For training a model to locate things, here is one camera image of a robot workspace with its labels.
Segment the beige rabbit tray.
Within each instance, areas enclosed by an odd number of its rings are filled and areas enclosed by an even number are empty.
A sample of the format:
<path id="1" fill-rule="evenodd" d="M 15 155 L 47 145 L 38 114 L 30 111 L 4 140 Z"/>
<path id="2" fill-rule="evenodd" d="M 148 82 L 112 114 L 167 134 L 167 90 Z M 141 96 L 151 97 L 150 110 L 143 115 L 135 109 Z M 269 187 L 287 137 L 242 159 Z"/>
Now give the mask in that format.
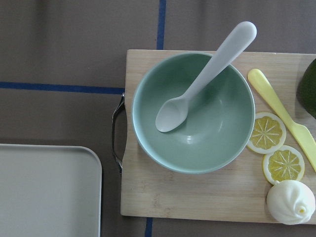
<path id="1" fill-rule="evenodd" d="M 81 146 L 1 144 L 3 237 L 98 237 L 102 165 Z"/>

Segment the white plastic spoon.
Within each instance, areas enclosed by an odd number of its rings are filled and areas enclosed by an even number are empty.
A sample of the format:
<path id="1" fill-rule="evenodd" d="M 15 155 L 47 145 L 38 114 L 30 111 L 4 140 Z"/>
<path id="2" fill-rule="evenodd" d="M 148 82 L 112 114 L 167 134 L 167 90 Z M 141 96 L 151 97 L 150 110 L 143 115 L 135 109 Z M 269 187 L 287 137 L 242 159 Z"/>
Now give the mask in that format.
<path id="1" fill-rule="evenodd" d="M 243 21 L 237 24 L 188 89 L 161 106 L 156 116 L 157 130 L 169 132 L 181 125 L 187 118 L 189 102 L 230 65 L 255 40 L 256 35 L 257 28 L 253 23 Z"/>

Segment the green ceramic bowl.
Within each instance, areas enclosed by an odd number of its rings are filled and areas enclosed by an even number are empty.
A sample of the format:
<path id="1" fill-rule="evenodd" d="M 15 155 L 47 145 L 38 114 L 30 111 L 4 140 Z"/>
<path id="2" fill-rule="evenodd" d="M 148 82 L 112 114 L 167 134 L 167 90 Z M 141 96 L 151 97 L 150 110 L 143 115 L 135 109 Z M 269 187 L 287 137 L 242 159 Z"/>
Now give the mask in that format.
<path id="1" fill-rule="evenodd" d="M 156 116 L 165 101 L 182 95 L 210 59 L 201 52 L 180 53 L 153 66 L 132 102 L 132 124 L 141 148 L 160 165 L 180 173 L 202 174 L 233 161 L 245 148 L 255 120 L 255 103 L 242 74 L 228 66 L 190 102 L 186 120 L 162 133 Z"/>

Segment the lemon slice upper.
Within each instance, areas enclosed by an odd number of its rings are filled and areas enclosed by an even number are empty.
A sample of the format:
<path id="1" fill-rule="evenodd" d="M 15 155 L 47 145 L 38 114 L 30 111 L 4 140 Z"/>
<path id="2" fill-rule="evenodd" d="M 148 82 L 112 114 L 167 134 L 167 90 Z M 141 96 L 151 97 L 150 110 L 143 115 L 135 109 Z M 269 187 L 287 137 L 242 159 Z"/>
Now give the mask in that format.
<path id="1" fill-rule="evenodd" d="M 258 112 L 247 143 L 247 147 L 259 154 L 270 154 L 278 150 L 286 140 L 283 121 L 273 113 Z"/>

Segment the lemon slice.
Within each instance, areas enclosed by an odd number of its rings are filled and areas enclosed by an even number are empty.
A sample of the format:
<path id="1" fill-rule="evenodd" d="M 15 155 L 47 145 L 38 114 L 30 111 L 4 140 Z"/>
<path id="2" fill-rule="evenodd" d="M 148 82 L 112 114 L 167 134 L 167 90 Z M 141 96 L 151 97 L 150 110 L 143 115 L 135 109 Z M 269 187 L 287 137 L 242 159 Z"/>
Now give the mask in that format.
<path id="1" fill-rule="evenodd" d="M 259 154 L 270 154 L 278 150 L 286 140 L 283 121 L 273 113 L 258 112 L 247 143 L 247 147 Z"/>
<path id="2" fill-rule="evenodd" d="M 305 174 L 305 162 L 299 151 L 283 145 L 277 151 L 263 156 L 262 170 L 272 185 L 284 180 L 301 181 Z"/>

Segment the lemon slice lower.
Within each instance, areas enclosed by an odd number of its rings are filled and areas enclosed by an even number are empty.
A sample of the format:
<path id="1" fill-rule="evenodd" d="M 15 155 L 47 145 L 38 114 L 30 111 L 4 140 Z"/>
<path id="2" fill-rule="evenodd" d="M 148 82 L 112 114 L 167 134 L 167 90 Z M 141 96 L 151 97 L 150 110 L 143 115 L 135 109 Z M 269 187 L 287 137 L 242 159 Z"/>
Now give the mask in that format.
<path id="1" fill-rule="evenodd" d="M 262 170 L 272 185 L 284 180 L 301 181 L 305 174 L 305 162 L 299 151 L 283 145 L 277 151 L 263 156 Z"/>

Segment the yellow plastic knife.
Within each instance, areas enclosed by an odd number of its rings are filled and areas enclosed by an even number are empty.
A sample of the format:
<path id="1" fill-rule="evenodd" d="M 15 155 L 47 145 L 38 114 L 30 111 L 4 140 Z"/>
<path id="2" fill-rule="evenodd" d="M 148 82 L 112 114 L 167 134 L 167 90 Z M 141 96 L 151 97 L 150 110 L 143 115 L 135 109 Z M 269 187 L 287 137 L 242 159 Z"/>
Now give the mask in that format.
<path id="1" fill-rule="evenodd" d="M 276 115 L 283 121 L 287 129 L 296 139 L 304 154 L 308 158 L 312 168 L 316 167 L 316 142 L 309 132 L 309 130 L 302 124 L 296 123 L 284 105 L 281 103 L 279 97 L 274 91 L 273 87 L 259 69 L 252 69 L 247 75 L 248 81 L 265 100 L 265 102 L 275 111 Z"/>

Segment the green avocado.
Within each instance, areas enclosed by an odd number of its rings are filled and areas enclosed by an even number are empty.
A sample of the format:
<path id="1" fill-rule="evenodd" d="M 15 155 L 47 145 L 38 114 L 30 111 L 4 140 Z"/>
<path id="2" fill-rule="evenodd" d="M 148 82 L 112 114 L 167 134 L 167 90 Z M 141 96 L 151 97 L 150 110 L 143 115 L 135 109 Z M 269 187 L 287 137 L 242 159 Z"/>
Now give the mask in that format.
<path id="1" fill-rule="evenodd" d="M 307 67 L 300 80 L 296 96 L 302 107 L 316 118 L 316 60 Z"/>

